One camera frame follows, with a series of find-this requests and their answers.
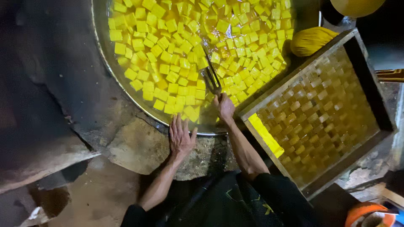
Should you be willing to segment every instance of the wooden tray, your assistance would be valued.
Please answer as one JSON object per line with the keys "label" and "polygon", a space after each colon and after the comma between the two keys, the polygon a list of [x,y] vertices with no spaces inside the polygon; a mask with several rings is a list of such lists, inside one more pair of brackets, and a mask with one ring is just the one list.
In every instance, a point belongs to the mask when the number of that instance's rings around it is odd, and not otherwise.
{"label": "wooden tray", "polygon": [[[279,158],[249,122],[255,113],[285,149]],[[357,29],[339,34],[239,116],[308,200],[396,130]]]}

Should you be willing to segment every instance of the black sleeve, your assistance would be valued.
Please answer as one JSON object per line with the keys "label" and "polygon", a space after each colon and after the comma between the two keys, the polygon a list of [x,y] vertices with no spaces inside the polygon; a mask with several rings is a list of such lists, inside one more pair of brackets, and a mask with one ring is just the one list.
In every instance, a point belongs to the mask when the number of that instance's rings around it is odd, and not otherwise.
{"label": "black sleeve", "polygon": [[146,211],[139,205],[133,204],[126,210],[121,227],[148,226]]}
{"label": "black sleeve", "polygon": [[255,178],[252,186],[285,226],[319,226],[314,209],[289,178],[262,173]]}

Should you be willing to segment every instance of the forearm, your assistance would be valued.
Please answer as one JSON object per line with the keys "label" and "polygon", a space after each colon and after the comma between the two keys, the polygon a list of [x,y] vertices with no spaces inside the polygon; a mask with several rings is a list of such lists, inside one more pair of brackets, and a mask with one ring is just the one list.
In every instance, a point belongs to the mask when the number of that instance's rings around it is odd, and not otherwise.
{"label": "forearm", "polygon": [[151,183],[139,203],[145,211],[152,209],[166,199],[180,163],[181,161],[169,160],[161,173]]}
{"label": "forearm", "polygon": [[237,127],[234,120],[227,121],[227,126],[231,147],[242,173],[251,181],[260,173],[269,173],[268,167]]}

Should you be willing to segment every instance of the metal fork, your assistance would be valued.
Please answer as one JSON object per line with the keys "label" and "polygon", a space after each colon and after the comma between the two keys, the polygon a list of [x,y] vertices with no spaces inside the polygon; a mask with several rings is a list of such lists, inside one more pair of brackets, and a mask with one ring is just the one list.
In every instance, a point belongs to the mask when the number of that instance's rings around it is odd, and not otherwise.
{"label": "metal fork", "polygon": [[213,69],[212,63],[209,60],[208,53],[206,52],[205,48],[203,48],[205,51],[206,59],[208,60],[209,67],[205,68],[205,73],[201,72],[203,78],[205,79],[206,86],[210,90],[210,92],[214,95],[217,95],[220,97],[220,93],[222,92],[222,85],[219,82],[219,79],[217,78],[216,72]]}

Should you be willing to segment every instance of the person's left hand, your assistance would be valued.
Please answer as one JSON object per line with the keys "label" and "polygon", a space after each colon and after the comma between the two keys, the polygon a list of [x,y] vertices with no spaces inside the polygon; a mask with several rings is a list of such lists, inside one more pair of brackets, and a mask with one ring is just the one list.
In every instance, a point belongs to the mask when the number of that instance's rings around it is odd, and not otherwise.
{"label": "person's left hand", "polygon": [[170,124],[170,149],[172,151],[172,158],[175,161],[181,162],[195,147],[196,132],[198,128],[195,127],[192,131],[191,137],[188,132],[187,118],[184,122],[181,120],[181,114],[173,115],[173,121]]}

